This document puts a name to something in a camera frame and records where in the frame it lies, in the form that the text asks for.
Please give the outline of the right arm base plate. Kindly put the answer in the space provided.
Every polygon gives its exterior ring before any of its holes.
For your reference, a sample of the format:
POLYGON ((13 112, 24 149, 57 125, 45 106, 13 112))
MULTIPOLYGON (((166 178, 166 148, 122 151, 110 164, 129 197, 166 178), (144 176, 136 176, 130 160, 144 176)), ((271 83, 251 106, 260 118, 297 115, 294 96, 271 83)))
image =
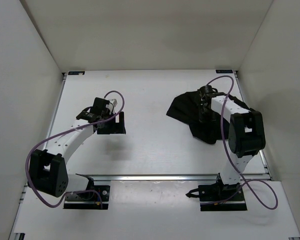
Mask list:
POLYGON ((201 212, 237 212, 247 211, 245 196, 240 185, 226 190, 219 183, 199 185, 185 195, 188 198, 198 198, 201 212))

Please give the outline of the black pleated skirt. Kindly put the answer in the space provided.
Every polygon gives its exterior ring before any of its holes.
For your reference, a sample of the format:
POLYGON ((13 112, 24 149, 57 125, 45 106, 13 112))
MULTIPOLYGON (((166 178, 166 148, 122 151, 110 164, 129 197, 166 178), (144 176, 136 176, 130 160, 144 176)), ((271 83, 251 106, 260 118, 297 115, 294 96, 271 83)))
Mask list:
POLYGON ((189 126, 192 136, 209 145, 222 139, 218 113, 202 109, 201 98, 204 88, 187 91, 175 97, 166 113, 167 116, 189 126))

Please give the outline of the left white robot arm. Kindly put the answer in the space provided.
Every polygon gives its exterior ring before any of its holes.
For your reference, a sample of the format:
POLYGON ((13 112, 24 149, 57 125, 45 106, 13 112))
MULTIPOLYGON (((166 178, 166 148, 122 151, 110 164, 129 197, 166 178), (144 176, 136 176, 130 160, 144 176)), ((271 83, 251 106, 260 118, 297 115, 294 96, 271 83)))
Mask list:
POLYGON ((92 178, 84 174, 68 174, 67 163, 93 134, 126 133, 124 112, 116 113, 116 106, 116 99, 95 98, 92 106, 76 116, 69 133, 50 140, 43 150, 34 150, 29 158, 30 185, 56 198, 66 192, 77 192, 83 199, 91 198, 95 192, 92 178))

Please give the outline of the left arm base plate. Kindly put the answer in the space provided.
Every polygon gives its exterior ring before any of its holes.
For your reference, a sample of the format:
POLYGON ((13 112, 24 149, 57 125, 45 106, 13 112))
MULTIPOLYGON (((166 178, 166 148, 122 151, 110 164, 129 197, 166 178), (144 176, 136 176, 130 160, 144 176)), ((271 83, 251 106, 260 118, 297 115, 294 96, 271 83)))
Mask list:
POLYGON ((110 185, 95 185, 94 192, 72 194, 65 197, 63 208, 66 210, 108 210, 110 185))

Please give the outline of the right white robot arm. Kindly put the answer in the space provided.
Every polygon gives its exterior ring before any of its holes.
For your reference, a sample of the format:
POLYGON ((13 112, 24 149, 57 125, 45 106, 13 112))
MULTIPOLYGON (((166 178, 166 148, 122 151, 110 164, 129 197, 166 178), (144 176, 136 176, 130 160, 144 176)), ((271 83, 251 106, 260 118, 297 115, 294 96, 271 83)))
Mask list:
POLYGON ((218 174, 214 195, 226 200, 240 185, 240 174, 266 145, 263 117, 259 111, 242 107, 211 85, 198 90, 199 121, 214 138, 227 137, 230 160, 218 174))

